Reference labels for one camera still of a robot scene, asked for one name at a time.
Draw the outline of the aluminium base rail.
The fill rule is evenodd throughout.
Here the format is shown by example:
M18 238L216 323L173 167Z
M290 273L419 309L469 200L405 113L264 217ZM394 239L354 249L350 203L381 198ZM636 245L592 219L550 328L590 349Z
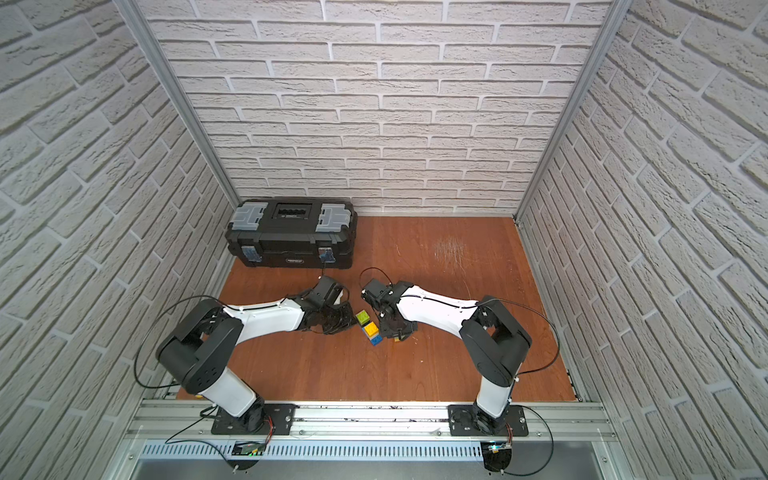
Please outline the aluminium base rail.
M482 440L486 436L452 436L449 402L320 402L287 401L297 409L288 435L277 440ZM599 403L521 403L529 435L495 440L615 442L618 435ZM225 440L251 435L213 435L215 413L206 413L204 401L145 400L130 421L130 439Z

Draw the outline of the green lego brick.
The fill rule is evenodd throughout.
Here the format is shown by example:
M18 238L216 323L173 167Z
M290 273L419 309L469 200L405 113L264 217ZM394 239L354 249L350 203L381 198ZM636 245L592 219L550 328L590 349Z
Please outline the green lego brick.
M370 316L365 310L358 312L355 317L361 326L365 326L370 322Z

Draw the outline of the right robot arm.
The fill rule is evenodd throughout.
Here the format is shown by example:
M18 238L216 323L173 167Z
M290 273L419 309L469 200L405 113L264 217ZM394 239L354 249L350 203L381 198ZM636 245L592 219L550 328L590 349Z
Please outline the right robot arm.
M473 427L486 435L503 427L532 338L500 300L455 299L409 282L384 285L376 279L361 296L378 314L385 338L405 340L420 324L460 338L482 377L470 414Z

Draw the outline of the yellow lego brick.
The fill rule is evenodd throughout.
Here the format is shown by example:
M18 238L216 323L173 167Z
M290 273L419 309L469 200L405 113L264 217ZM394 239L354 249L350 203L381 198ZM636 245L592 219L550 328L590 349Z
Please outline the yellow lego brick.
M379 335L378 326L374 322L369 322L363 327L364 332L369 338L374 338Z

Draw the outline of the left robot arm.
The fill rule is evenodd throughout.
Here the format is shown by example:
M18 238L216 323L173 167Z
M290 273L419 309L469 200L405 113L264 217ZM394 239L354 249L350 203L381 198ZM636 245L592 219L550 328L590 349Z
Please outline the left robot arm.
M264 400L229 369L235 348L274 333L335 335L349 329L356 319L345 291L322 276L313 288L271 303L230 306L205 297L160 342L156 359L187 393L215 404L219 421L234 423L214 433L256 433L267 421Z

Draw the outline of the black grey toolbox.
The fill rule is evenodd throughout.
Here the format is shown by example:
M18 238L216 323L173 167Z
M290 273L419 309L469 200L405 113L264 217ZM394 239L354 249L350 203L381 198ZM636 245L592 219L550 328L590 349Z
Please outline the black grey toolbox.
M237 206L225 239L248 267L349 269L357 220L343 199L254 198Z

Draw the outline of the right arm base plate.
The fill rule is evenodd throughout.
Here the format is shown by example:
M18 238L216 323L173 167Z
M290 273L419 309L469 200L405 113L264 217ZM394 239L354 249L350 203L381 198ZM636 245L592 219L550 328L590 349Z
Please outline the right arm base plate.
M476 405L452 404L447 407L452 436L513 437L529 435L527 420L521 405L508 405L501 417L495 418Z

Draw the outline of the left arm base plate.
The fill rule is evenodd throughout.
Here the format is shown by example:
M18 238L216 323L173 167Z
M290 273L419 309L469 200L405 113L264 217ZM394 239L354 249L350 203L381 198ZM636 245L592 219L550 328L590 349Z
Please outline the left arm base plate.
M254 404L242 417L230 415L218 407L211 433L213 435L288 435L297 406L290 403Z

